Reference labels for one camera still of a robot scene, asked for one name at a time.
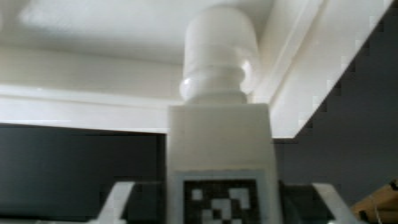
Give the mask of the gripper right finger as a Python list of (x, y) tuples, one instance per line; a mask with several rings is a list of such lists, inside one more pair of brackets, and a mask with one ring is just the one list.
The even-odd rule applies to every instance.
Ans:
[(284, 224), (364, 224), (330, 184), (279, 183)]

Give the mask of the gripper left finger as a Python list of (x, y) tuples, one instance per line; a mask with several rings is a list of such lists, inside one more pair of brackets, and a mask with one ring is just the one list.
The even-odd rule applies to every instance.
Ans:
[(103, 207), (87, 224), (163, 224), (165, 197), (158, 181), (114, 184)]

